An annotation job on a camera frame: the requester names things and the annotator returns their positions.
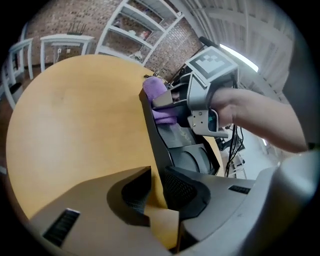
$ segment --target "floor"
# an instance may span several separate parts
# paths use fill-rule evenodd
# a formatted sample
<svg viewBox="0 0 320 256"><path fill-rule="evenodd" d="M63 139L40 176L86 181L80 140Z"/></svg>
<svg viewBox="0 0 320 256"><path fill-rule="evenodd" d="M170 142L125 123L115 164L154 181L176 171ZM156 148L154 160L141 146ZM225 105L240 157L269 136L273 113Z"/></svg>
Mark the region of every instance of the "floor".
<svg viewBox="0 0 320 256"><path fill-rule="evenodd" d="M40 67L33 68L33 76L36 77L41 73ZM29 72L26 70L24 74L20 75L16 78L17 82L22 83L22 87L25 90L30 84L31 80L29 78ZM6 163L6 140L7 140L7 132L9 121L11 115L13 113L12 108L9 105L9 102L3 94L0 98L0 167L7 168ZM10 178L8 175L0 173L0 190L4 191L5 198L7 198L10 202L9 205L12 206L13 211L18 216L22 223L26 223L28 221L26 215L22 211L15 193L11 187Z"/></svg>
<svg viewBox="0 0 320 256"><path fill-rule="evenodd" d="M36 77L41 73L40 67L33 68L33 76ZM17 82L22 83L22 87L25 90L30 84L31 80L29 78L28 70L24 71L24 74L16 78ZM3 94L0 98L0 166L7 167L6 163L6 140L9 121L13 110L11 109L9 102Z"/></svg>

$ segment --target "purple towel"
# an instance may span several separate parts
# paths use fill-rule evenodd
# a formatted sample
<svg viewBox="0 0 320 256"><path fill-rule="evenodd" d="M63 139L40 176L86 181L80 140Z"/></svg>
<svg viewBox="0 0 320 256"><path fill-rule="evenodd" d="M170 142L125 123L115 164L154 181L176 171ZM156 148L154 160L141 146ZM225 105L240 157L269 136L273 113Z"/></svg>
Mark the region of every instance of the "purple towel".
<svg viewBox="0 0 320 256"><path fill-rule="evenodd" d="M152 100L167 91L162 79L155 76L148 77L143 82L142 87L150 103ZM156 124L175 125L177 123L177 114L172 108L166 108L157 111L152 110L152 113Z"/></svg>

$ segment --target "wooden tabletop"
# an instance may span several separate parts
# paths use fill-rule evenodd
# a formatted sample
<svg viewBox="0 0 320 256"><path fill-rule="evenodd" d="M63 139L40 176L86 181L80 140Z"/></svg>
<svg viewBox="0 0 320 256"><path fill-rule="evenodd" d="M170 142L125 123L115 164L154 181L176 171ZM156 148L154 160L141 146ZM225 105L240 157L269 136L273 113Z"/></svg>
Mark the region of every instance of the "wooden tabletop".
<svg viewBox="0 0 320 256"><path fill-rule="evenodd" d="M83 181L142 166L154 176L148 204L166 208L139 100L146 74L153 72L117 57L83 55L31 82L6 141L10 182L28 218Z"/></svg>

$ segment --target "fluorescent light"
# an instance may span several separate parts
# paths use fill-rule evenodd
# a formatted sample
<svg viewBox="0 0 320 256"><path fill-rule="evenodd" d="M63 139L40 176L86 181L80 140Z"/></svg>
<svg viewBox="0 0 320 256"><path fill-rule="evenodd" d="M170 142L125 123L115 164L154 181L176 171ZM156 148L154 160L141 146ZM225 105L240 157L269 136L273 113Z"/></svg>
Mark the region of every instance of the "fluorescent light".
<svg viewBox="0 0 320 256"><path fill-rule="evenodd" d="M262 139L262 141L263 141L263 144L267 146L267 141L264 138Z"/></svg>
<svg viewBox="0 0 320 256"><path fill-rule="evenodd" d="M233 56L237 57L239 60L243 61L245 64L247 64L250 68L252 68L255 72L258 72L259 68L256 64L254 64L251 60L248 60L245 56L242 56L240 53L236 52L235 50L230 49L229 47L220 44L220 47L222 49L225 49L229 53L231 53Z"/></svg>

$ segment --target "human hand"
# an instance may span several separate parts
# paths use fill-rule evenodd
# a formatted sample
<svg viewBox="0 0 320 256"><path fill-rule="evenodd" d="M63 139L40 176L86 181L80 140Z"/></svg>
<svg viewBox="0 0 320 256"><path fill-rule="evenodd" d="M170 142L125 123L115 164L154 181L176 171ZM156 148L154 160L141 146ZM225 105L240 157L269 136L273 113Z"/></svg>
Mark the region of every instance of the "human hand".
<svg viewBox="0 0 320 256"><path fill-rule="evenodd" d="M220 88L218 89L212 99L210 106L218 114L219 127L230 125L235 120L236 106L234 105L235 89Z"/></svg>

